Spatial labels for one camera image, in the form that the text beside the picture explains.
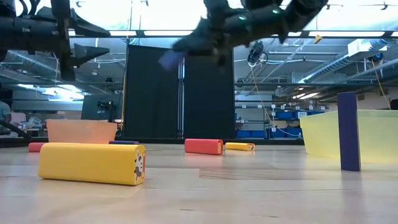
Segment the black backdrop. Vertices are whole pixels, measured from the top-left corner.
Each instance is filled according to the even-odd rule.
[[[157,62],[167,49],[129,46],[124,136],[177,138],[178,71]]]
[[[232,54],[227,61],[221,71],[206,58],[185,59],[185,138],[235,138]]]

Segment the foam block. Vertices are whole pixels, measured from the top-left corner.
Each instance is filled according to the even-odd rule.
[[[42,146],[46,144],[46,142],[32,142],[28,145],[29,152],[40,152]]]
[[[253,143],[228,142],[225,144],[225,148],[230,150],[255,151],[256,145],[254,145]]]
[[[222,155],[223,141],[214,139],[186,139],[185,152]]]
[[[145,177],[142,145],[47,143],[37,174],[44,179],[138,185]]]
[[[137,141],[110,141],[110,144],[139,144]]]

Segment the wooden floor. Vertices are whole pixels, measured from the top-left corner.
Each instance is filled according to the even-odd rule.
[[[301,146],[224,156],[147,145],[137,187],[40,180],[38,154],[0,149],[0,223],[397,223],[398,166],[306,155]]]

